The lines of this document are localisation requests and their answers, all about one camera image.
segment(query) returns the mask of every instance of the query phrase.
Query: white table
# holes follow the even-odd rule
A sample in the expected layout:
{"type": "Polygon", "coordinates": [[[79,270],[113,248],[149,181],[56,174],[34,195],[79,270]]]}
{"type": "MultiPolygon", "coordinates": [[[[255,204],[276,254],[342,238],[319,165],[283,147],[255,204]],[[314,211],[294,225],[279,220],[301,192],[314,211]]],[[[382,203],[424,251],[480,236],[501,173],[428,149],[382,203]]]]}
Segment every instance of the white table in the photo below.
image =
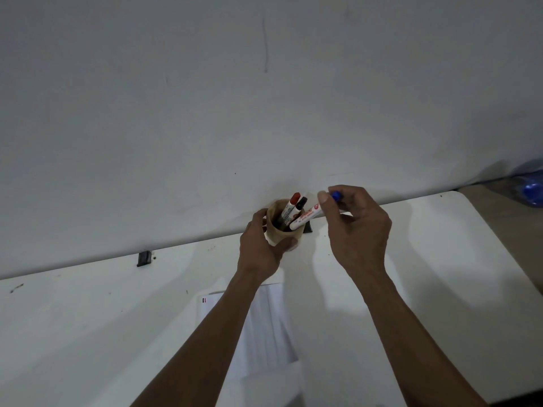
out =
{"type": "MultiPolygon", "coordinates": [[[[384,208],[387,271],[473,387],[488,402],[542,388],[543,297],[467,199],[384,208]]],[[[285,283],[300,363],[227,383],[219,405],[283,407],[302,390],[308,405],[403,404],[325,219],[312,226],[267,281],[285,283]]],[[[232,235],[158,250],[145,267],[133,255],[0,281],[0,404],[129,405],[196,327],[199,298],[226,288],[238,244],[232,235]]]]}

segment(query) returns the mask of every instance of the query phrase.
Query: wooden cup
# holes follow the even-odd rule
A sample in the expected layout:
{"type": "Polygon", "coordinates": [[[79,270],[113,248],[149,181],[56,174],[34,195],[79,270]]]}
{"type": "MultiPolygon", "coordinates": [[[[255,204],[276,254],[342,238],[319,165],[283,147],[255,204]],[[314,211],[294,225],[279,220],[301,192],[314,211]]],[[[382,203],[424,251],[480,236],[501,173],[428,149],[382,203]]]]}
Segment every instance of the wooden cup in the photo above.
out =
{"type": "Polygon", "coordinates": [[[268,239],[275,245],[284,238],[294,237],[298,241],[302,237],[303,229],[305,226],[301,226],[294,231],[281,231],[272,224],[277,217],[279,217],[287,205],[288,200],[277,200],[275,203],[269,206],[266,212],[266,234],[268,239]]]}

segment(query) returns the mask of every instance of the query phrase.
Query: pen holder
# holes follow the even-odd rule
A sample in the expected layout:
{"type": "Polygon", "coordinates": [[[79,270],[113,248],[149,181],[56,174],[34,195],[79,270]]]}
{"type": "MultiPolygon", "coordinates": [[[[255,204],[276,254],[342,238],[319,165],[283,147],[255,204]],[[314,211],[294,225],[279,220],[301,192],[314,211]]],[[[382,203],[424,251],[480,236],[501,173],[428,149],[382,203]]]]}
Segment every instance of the pen holder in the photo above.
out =
{"type": "Polygon", "coordinates": [[[269,206],[268,211],[266,212],[266,233],[273,244],[277,244],[284,238],[294,237],[295,239],[300,240],[302,237],[304,226],[301,226],[294,231],[281,231],[272,224],[275,219],[281,215],[287,203],[288,200],[277,200],[269,206]]]}

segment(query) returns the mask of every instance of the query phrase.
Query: white paper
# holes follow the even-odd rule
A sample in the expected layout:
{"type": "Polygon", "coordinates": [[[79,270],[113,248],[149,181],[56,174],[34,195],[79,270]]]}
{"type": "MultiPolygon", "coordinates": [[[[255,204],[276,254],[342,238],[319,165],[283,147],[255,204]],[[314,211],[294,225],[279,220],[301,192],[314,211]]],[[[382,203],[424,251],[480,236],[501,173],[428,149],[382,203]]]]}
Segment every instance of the white paper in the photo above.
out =
{"type": "MultiPolygon", "coordinates": [[[[202,298],[200,321],[222,295],[215,293],[202,298]]],[[[297,360],[285,312],[283,284],[262,285],[249,308],[226,380],[279,369],[297,360]]]]}

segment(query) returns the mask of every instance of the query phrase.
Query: blue marker cap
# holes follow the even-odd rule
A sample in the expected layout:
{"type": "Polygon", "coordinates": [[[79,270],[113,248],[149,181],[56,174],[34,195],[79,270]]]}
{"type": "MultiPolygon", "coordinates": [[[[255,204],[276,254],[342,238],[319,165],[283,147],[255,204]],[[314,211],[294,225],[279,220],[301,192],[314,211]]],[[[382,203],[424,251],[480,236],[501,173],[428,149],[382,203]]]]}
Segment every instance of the blue marker cap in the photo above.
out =
{"type": "Polygon", "coordinates": [[[332,198],[334,199],[334,201],[338,202],[340,199],[341,199],[341,193],[339,191],[332,191],[332,194],[330,194],[330,196],[332,196],[332,198]]]}

